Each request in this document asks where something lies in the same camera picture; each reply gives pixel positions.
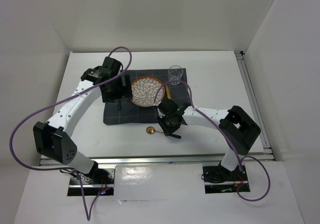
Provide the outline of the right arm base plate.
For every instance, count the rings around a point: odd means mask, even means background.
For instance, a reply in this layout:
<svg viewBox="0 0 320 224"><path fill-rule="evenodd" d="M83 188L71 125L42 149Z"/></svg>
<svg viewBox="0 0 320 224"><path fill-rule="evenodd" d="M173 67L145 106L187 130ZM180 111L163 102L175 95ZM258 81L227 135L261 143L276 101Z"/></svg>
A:
<svg viewBox="0 0 320 224"><path fill-rule="evenodd" d="M206 194L227 194L239 192L250 192L250 185L246 168L243 165L242 170L239 166L233 171L219 165L203 166L201 179L204 182Z"/></svg>

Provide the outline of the gold spoon green handle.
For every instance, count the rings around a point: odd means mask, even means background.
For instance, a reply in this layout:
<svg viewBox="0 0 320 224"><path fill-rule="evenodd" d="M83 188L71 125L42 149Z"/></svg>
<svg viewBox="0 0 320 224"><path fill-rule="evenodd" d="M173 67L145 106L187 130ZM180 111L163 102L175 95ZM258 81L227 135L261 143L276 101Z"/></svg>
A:
<svg viewBox="0 0 320 224"><path fill-rule="evenodd" d="M166 134L166 133L164 133L162 131L158 131L153 126L148 126L146 128L146 133L150 134L150 135L158 133L158 134L162 134L162 135L164 135L166 137L172 137L172 138L175 138L175 139L181 139L182 138L180 135L177 135L177 134Z"/></svg>

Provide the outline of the floral patterned ceramic plate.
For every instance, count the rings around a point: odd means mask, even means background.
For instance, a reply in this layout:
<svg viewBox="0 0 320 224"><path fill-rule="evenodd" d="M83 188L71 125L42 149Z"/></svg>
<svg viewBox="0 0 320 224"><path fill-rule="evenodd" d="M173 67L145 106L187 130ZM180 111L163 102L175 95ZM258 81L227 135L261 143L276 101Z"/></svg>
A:
<svg viewBox="0 0 320 224"><path fill-rule="evenodd" d="M138 107L148 108L161 102L166 91L162 82L152 76L139 77L131 83L131 102Z"/></svg>

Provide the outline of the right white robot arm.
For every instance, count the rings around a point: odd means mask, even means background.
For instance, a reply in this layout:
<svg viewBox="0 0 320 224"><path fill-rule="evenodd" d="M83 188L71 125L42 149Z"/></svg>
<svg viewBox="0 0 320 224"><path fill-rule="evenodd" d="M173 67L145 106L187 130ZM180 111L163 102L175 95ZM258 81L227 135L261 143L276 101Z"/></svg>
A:
<svg viewBox="0 0 320 224"><path fill-rule="evenodd" d="M211 109L195 107L187 102L177 105L171 99L166 99L156 108L159 114L156 121L167 137L175 137L174 132L181 125L212 128L222 134L229 146L218 168L218 174L223 180L230 180L236 168L242 169L243 158L261 133L256 122L237 105L230 109Z"/></svg>

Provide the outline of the clear drinking glass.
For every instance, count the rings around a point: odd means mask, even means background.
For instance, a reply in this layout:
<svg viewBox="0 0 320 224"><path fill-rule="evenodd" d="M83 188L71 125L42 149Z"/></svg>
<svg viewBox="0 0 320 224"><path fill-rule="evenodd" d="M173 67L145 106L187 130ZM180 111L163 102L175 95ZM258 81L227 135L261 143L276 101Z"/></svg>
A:
<svg viewBox="0 0 320 224"><path fill-rule="evenodd" d="M172 65L168 69L168 80L171 85L178 85L182 78L184 71L179 65Z"/></svg>

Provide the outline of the gold fork green handle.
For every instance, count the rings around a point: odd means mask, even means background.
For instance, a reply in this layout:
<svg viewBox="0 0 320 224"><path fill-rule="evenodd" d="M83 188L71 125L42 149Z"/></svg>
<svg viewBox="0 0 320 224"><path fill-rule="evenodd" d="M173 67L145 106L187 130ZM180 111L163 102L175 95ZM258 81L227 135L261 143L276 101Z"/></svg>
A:
<svg viewBox="0 0 320 224"><path fill-rule="evenodd" d="M121 111L122 110L122 102L121 99L117 100L117 105L118 105L118 110Z"/></svg>

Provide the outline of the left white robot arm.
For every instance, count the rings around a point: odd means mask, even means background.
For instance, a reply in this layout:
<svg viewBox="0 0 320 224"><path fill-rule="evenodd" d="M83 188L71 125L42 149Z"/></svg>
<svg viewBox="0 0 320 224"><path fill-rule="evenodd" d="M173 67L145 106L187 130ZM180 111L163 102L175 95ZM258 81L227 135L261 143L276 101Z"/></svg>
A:
<svg viewBox="0 0 320 224"><path fill-rule="evenodd" d="M98 98L103 103L114 103L132 97L130 76L119 76L122 66L120 61L107 56L101 66L87 69L72 94L73 98L45 123L38 121L33 127L36 151L77 170L88 184L111 183L110 173L78 151L71 137L80 119Z"/></svg>

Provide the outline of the dark grey checked napkin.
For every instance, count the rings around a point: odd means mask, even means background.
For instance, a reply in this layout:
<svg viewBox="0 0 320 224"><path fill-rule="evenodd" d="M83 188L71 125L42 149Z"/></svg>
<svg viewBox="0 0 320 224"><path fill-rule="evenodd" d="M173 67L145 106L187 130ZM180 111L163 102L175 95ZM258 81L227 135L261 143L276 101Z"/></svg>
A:
<svg viewBox="0 0 320 224"><path fill-rule="evenodd" d="M155 77L162 83L169 80L167 69L141 69L128 70L126 72L133 82L140 77ZM188 88L184 84L169 84L171 99L177 104L190 102ZM128 98L121 100L121 109L117 103L106 103L103 111L103 123L106 125L121 125L129 123L153 124L159 116L158 111L153 107L140 107L132 103Z"/></svg>

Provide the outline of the gold knife green handle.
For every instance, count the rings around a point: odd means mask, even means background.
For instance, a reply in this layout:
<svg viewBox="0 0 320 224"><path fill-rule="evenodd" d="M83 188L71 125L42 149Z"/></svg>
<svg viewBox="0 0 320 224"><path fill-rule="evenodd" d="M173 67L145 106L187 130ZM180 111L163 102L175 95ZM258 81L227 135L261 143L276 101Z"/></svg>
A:
<svg viewBox="0 0 320 224"><path fill-rule="evenodd" d="M171 91L170 91L170 87L168 85L165 86L165 89L166 89L166 95L167 95L167 98L169 100L172 99L172 95L171 95Z"/></svg>

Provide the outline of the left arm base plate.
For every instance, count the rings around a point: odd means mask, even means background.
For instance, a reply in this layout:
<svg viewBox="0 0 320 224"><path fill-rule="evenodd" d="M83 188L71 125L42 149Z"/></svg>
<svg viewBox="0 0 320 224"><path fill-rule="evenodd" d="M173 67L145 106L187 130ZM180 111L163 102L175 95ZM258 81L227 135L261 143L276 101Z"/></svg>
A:
<svg viewBox="0 0 320 224"><path fill-rule="evenodd" d="M113 196L115 192L114 178L116 169L114 167L103 170L95 179L91 179L83 173L76 174L74 171L70 174L67 196L80 197L82 196L81 185L85 197L97 196Z"/></svg>

